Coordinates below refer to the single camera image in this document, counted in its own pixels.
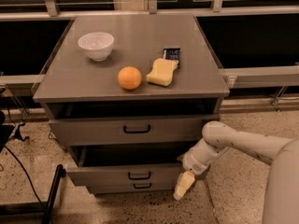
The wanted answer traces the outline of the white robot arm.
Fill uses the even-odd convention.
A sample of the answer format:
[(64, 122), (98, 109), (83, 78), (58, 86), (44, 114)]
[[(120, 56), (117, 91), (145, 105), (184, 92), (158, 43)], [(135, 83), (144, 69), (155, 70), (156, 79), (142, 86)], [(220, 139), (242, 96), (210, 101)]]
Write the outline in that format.
[(174, 198), (181, 199), (195, 178), (223, 155), (237, 149), (270, 166), (263, 204), (263, 224), (299, 224), (299, 140), (235, 130), (219, 121), (202, 129), (202, 138), (181, 156)]

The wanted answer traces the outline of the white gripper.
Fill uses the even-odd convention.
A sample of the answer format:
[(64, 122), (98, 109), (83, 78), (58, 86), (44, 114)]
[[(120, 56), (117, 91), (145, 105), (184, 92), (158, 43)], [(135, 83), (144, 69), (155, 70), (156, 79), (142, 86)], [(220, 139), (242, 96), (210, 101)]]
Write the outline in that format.
[(179, 201), (194, 183), (195, 175), (201, 175), (208, 168), (208, 164), (197, 160), (190, 150), (184, 155), (177, 156), (177, 161), (182, 162), (182, 166), (186, 170), (178, 176), (174, 191), (174, 198)]

